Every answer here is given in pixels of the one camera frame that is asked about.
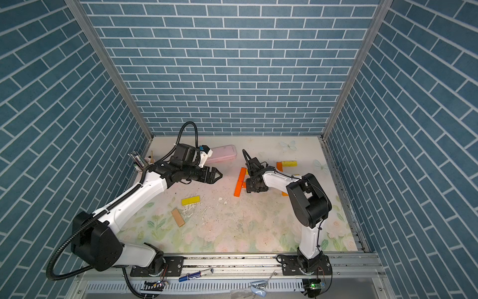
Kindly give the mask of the yellow block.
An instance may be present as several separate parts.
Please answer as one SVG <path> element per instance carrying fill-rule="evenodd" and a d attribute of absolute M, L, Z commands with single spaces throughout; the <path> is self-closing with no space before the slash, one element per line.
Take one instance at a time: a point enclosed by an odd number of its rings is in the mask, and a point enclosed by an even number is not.
<path fill-rule="evenodd" d="M 196 204 L 196 203 L 200 203 L 200 196 L 185 198 L 181 201 L 182 206 L 188 206 L 188 205 Z"/>
<path fill-rule="evenodd" d="M 283 167 L 297 167 L 298 162 L 297 161 L 282 161 L 281 164 Z"/>

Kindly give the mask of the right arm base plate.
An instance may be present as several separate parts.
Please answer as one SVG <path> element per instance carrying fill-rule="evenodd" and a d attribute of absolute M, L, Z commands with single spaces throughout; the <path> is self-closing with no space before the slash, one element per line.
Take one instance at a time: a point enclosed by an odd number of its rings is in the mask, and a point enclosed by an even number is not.
<path fill-rule="evenodd" d="M 332 265 L 329 257 L 323 253 L 320 253 L 313 259 L 306 259 L 301 254 L 279 254 L 276 256 L 276 261 L 281 265 L 284 276 L 332 274 Z"/>

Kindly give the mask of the wooden block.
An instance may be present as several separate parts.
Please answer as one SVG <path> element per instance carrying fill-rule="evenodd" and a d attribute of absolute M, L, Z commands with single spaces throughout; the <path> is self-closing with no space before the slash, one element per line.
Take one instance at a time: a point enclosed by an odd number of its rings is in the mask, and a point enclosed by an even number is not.
<path fill-rule="evenodd" d="M 171 211 L 171 214 L 172 214 L 172 217 L 173 217 L 174 221 L 178 225 L 178 227 L 182 227 L 182 226 L 185 225 L 185 220 L 181 216 L 178 208 L 173 209 Z"/>

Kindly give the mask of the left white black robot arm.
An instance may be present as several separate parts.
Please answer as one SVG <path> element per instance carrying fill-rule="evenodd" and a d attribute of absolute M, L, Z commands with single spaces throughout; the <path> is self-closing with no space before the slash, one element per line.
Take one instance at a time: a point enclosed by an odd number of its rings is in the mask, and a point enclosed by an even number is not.
<path fill-rule="evenodd" d="M 80 213 L 75 217 L 71 251 L 99 272 L 136 266 L 149 276 L 158 276 L 166 267 L 163 251 L 149 243 L 128 244 L 118 239 L 118 233 L 143 206 L 173 184 L 182 180 L 214 184 L 222 177 L 215 167 L 151 164 L 142 172 L 140 181 L 118 198 L 92 214 Z"/>

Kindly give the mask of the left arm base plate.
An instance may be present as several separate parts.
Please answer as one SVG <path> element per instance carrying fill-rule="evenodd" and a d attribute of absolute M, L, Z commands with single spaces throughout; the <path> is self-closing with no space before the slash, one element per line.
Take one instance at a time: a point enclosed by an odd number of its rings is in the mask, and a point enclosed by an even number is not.
<path fill-rule="evenodd" d="M 184 265 L 183 256 L 161 257 L 153 260 L 150 266 L 133 266 L 131 277 L 180 277 Z"/>

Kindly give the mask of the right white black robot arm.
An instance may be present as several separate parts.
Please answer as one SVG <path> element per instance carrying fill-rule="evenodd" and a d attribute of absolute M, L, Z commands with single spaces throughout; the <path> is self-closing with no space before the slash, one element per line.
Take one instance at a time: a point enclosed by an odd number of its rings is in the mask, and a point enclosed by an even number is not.
<path fill-rule="evenodd" d="M 293 212 L 302 224 L 298 260 L 312 264 L 322 254 L 319 240 L 321 229 L 332 210 L 330 199 L 322 186 L 311 173 L 303 176 L 286 174 L 257 158 L 252 158 L 246 150 L 242 153 L 249 174 L 246 191 L 262 193 L 273 188 L 289 196 Z"/>

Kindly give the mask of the orange block low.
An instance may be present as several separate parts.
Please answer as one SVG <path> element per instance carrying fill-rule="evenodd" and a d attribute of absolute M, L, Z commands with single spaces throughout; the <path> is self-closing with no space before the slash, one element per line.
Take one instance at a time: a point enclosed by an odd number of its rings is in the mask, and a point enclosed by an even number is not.
<path fill-rule="evenodd" d="M 247 174 L 247 169 L 246 168 L 241 168 L 238 182 L 240 182 L 242 184 L 245 180 L 245 175 L 246 174 Z"/>

